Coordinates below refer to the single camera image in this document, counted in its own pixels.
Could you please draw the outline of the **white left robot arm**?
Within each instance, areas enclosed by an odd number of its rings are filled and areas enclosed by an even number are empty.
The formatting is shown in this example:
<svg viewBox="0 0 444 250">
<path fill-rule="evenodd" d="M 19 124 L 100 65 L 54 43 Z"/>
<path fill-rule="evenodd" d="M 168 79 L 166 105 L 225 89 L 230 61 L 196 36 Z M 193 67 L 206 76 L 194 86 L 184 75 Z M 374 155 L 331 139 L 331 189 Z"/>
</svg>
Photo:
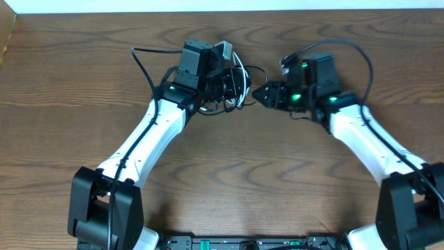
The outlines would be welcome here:
<svg viewBox="0 0 444 250">
<path fill-rule="evenodd" d="M 78 249 L 157 248 L 159 233 L 144 224 L 142 189 L 157 160 L 196 113 L 215 115 L 206 104 L 239 108 L 250 74 L 232 45 L 186 40 L 180 63 L 159 85 L 152 81 L 146 114 L 126 141 L 96 169 L 81 167 L 71 182 L 67 232 Z"/>
</svg>

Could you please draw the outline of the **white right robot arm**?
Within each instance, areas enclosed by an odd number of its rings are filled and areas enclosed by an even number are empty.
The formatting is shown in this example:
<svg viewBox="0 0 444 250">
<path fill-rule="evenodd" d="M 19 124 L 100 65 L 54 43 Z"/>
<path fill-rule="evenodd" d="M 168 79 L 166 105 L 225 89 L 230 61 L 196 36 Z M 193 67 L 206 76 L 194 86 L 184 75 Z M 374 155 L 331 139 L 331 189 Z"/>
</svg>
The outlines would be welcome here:
<svg viewBox="0 0 444 250">
<path fill-rule="evenodd" d="M 253 92 L 267 108 L 311 114 L 344 143 L 379 186 L 375 222 L 346 235 L 349 249 L 425 249 L 443 241 L 443 164 L 429 164 L 398 143 L 358 100 L 341 89 L 328 52 L 286 57 L 286 80 Z"/>
</svg>

